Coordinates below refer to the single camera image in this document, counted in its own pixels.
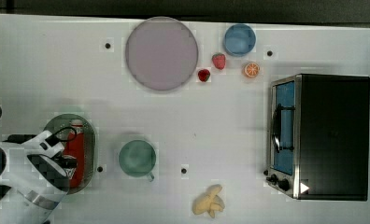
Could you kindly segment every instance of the pink plate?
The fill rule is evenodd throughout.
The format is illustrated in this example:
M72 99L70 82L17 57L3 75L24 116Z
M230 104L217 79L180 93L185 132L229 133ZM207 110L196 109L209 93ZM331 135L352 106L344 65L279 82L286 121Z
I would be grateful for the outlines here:
M154 17L139 24L126 45L126 62L134 78L156 91L186 83L198 59L192 32L180 21Z

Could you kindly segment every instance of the toaster oven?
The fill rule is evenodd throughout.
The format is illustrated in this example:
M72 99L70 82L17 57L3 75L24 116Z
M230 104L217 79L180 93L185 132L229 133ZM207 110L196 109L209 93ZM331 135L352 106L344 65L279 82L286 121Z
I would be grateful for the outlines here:
M369 77L273 82L268 185L299 200L366 201L369 101Z

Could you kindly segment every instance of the oven window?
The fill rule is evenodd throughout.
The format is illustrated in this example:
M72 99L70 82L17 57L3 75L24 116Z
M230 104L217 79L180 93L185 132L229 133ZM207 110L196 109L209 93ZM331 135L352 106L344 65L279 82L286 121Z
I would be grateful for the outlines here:
M276 86L276 108L295 106L295 84L288 82ZM274 150L274 169L292 175L293 164L293 115L294 110L282 109L280 123L279 151Z

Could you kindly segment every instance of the oven knob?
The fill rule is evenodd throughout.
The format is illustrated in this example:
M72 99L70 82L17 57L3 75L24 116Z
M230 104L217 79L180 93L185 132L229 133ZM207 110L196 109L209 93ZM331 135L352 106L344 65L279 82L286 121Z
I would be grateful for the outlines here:
M290 189L290 183L288 182L287 179L282 179L282 180L278 181L277 183L278 183L278 187L281 188L284 191L287 191L287 190Z
M270 177L267 177L266 180L273 185L276 185L276 183L278 182L278 177L276 175L271 175Z

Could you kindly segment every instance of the black cable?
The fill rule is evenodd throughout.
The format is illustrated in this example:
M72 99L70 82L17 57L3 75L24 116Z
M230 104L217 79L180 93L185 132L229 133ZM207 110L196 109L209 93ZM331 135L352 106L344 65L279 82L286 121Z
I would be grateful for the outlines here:
M64 131L64 130L66 130L66 129L71 129L72 131L74 131L74 137L72 138L72 139L66 139L66 140L63 140L63 139L60 139L60 138L57 138L57 139L59 139L60 140L60 142L71 142L71 141L73 141L76 137L77 137L77 135L78 135L78 133L77 133L77 130L75 129L75 128L73 128L73 127L64 127L64 128L62 128L62 129L60 129L59 131L57 131L56 133L54 133L53 135L55 135L55 136L57 136L57 133L60 133L60 132L62 132L62 131Z

